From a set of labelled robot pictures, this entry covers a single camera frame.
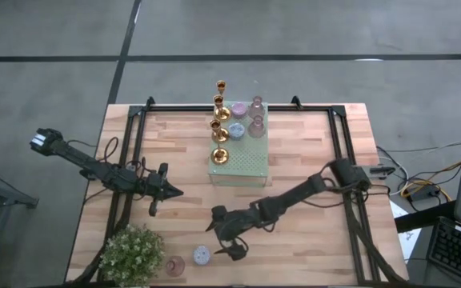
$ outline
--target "glass bottle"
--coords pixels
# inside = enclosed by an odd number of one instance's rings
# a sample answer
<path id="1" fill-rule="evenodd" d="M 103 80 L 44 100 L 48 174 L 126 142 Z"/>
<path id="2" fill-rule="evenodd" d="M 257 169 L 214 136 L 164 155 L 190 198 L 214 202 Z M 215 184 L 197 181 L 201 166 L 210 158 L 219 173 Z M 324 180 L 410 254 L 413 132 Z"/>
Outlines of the glass bottle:
<path id="1" fill-rule="evenodd" d="M 252 104 L 250 105 L 250 108 L 248 109 L 248 116 L 250 118 L 255 118 L 255 116 L 264 116 L 264 106 L 263 106 L 263 99 L 261 96 L 255 96 L 252 99 Z"/>
<path id="2" fill-rule="evenodd" d="M 248 134 L 253 138 L 261 138 L 265 132 L 263 116 L 256 115 L 254 121 L 248 126 Z"/>

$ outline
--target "white paper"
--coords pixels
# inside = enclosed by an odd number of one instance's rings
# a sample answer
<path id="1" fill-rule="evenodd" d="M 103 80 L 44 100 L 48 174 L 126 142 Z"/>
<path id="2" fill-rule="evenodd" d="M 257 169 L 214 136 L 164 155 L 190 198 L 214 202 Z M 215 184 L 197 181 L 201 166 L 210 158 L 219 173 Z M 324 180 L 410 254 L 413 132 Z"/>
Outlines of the white paper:
<path id="1" fill-rule="evenodd" d="M 400 206 L 397 206 L 394 202 L 391 201 L 391 210 L 394 218 L 401 217 L 407 215 L 408 212 L 403 210 Z M 414 229 L 412 231 L 399 233 L 399 243 L 401 244 L 401 250 L 403 252 L 403 259 L 408 259 L 414 250 L 415 243 L 417 242 L 417 238 L 419 237 L 419 233 L 421 233 L 421 228 Z"/>

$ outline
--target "keyboard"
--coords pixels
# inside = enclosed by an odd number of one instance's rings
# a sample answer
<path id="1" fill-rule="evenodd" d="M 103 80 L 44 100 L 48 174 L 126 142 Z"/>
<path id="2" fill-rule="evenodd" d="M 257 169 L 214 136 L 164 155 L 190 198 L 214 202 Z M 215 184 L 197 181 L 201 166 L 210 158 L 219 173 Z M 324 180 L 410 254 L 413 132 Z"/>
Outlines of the keyboard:
<path id="1" fill-rule="evenodd" d="M 461 225 L 439 218 L 433 227 L 427 259 L 461 277 Z"/>

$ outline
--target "yellow cable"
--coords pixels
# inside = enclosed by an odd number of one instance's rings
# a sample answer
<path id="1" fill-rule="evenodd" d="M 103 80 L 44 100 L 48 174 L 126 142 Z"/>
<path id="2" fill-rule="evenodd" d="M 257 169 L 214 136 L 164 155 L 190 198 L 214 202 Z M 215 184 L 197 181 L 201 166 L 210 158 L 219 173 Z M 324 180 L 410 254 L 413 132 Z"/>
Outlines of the yellow cable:
<path id="1" fill-rule="evenodd" d="M 406 185 L 406 186 L 404 186 L 404 187 L 402 188 L 402 190 L 401 190 L 401 196 L 404 197 L 404 198 L 407 198 L 408 196 L 410 196 L 410 193 L 408 193 L 408 187 L 410 187 L 410 186 L 412 186 L 412 185 L 419 185 L 419 188 L 415 189 L 415 190 L 412 192 L 412 194 L 413 194 L 413 193 L 416 193 L 416 192 L 419 191 L 419 190 L 421 190 L 421 189 L 422 189 L 423 187 L 425 187 L 425 186 L 434 185 L 434 183 L 433 183 L 432 181 L 430 181 L 433 177 L 437 176 L 438 174 L 441 174 L 442 172 L 447 172 L 447 171 L 453 170 L 453 169 L 455 169 L 455 168 L 457 168 L 457 167 L 459 167 L 459 166 L 461 166 L 461 161 L 460 161 L 460 162 L 457 162 L 457 163 L 455 163 L 455 164 L 452 164 L 452 165 L 450 165 L 450 166 L 448 166 L 448 167 L 446 167 L 446 168 L 444 168 L 444 169 L 442 169 L 442 170 L 440 170 L 440 171 L 437 171 L 437 172 L 433 173 L 433 175 L 430 176 L 428 179 L 422 179 L 422 180 L 414 180 L 414 181 L 411 181 L 410 184 L 408 184 L 408 185 Z M 448 195 L 445 191 L 443 191 L 442 189 L 440 189 L 440 190 L 443 192 L 444 196 L 446 196 L 447 200 L 448 200 L 448 201 L 451 201 L 451 197 L 449 197 L 449 195 Z"/>

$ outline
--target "gray concrete floor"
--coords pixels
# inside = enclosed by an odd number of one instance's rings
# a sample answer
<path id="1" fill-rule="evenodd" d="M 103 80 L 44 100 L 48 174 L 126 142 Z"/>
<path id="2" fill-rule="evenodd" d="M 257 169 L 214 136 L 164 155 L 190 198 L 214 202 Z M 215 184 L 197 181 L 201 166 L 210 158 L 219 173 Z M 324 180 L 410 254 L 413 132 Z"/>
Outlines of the gray concrete floor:
<path id="1" fill-rule="evenodd" d="M 0 56 L 117 55 L 132 3 L 1 0 Z M 461 0 L 146 0 L 130 48 L 130 54 L 375 53 L 461 53 Z M 63 281 L 86 181 L 69 163 L 30 151 L 28 142 L 37 128 L 53 127 L 96 143 L 115 67 L 0 63 L 0 175 L 41 199 L 36 210 L 14 208 L 0 247 L 0 286 Z M 148 96 L 207 102 L 221 78 L 234 98 L 365 102 L 376 142 L 386 149 L 461 140 L 461 61 L 128 63 L 117 103 Z M 461 146 L 393 156 L 414 174 L 459 161 Z M 455 197 L 457 185 L 444 188 Z M 429 234 L 412 257 L 424 257 Z M 408 265 L 414 281 L 452 284 L 438 271 L 425 275 L 425 265 Z"/>

